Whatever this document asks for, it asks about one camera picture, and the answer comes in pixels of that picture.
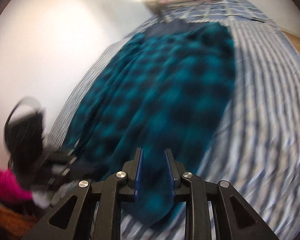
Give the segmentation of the magenta sleeve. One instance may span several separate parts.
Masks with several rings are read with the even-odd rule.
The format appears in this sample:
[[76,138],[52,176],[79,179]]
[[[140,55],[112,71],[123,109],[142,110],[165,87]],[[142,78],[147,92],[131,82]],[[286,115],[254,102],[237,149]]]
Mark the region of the magenta sleeve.
[[0,202],[18,204],[32,199],[32,192],[19,185],[10,169],[0,169]]

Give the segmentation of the striped blue bed sheet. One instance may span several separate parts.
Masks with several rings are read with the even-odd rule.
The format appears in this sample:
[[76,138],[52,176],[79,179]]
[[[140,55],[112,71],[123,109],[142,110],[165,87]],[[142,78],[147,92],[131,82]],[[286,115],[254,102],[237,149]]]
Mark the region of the striped blue bed sheet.
[[275,22],[245,0],[174,9],[168,21],[219,22],[235,42],[232,102],[200,176],[229,181],[280,239],[300,233],[300,55]]

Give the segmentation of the teal plaid fleece jacket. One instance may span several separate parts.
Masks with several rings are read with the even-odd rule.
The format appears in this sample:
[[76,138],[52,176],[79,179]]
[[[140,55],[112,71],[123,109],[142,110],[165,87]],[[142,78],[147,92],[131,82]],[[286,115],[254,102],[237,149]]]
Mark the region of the teal plaid fleece jacket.
[[174,220],[165,150],[197,172],[235,86],[234,41],[227,27],[135,34],[111,59],[71,120],[65,148],[105,180],[143,150],[140,195],[123,209],[146,226]]

